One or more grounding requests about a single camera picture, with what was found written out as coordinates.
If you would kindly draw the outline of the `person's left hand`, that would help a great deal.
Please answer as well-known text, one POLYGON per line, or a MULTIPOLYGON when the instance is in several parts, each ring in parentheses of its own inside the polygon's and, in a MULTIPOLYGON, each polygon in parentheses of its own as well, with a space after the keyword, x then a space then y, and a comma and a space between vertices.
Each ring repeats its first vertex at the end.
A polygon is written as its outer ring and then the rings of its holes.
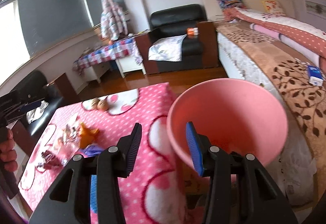
POLYGON ((17 153, 14 149, 15 141, 13 132, 6 129, 7 139, 1 143, 1 161, 4 162, 4 168, 8 172, 15 172, 18 169, 17 153))

